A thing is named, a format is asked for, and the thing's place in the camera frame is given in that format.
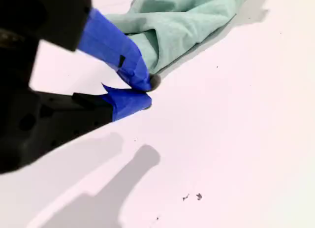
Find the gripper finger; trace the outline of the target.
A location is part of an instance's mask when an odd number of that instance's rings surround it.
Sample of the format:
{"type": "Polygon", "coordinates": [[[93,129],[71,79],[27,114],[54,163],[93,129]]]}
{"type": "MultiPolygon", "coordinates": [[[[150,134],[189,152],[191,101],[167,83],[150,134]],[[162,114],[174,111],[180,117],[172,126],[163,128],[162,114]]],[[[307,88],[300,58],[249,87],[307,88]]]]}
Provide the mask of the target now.
{"type": "Polygon", "coordinates": [[[28,85],[41,40],[104,61],[133,89],[150,92],[160,84],[137,45],[91,0],[0,0],[0,68],[7,81],[28,85]]]}
{"type": "Polygon", "coordinates": [[[15,89],[0,96],[0,172],[19,170],[99,127],[149,108],[133,89],[104,86],[102,95],[15,89]]]}

